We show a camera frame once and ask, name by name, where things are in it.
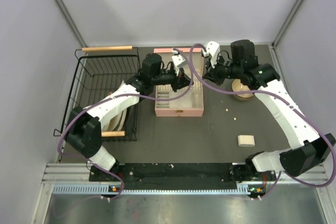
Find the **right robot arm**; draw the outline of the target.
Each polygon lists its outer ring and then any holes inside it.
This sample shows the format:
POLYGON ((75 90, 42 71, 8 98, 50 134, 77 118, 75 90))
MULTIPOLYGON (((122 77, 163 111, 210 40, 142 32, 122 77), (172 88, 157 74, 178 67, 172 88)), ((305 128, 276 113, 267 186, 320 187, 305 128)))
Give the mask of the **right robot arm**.
POLYGON ((321 137, 299 114, 300 110, 288 94, 280 75, 268 63, 260 64, 255 54, 255 45, 250 40, 238 40, 230 45, 232 56, 224 60, 220 45, 210 41, 202 50, 207 58, 203 78, 217 85, 225 79, 238 79, 253 90, 272 114, 284 132, 289 148, 282 151, 261 152, 246 159, 245 174, 252 180, 266 171, 284 171, 298 177, 323 163, 330 154, 330 145, 335 144, 332 134, 321 137))

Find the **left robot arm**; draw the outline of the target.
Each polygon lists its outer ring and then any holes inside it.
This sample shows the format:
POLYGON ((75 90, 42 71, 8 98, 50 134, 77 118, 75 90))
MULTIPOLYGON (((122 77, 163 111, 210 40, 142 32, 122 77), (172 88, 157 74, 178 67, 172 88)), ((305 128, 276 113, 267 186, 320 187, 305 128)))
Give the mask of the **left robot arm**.
POLYGON ((86 108, 72 110, 62 139, 100 168, 107 180, 114 180, 119 174, 118 161, 102 145, 102 130, 110 120, 142 99, 149 99, 155 86, 169 84, 174 92, 191 88, 193 78, 183 69, 190 65, 187 57, 176 50, 170 63, 171 67, 165 69, 159 54, 148 54, 138 73, 113 94, 86 108))

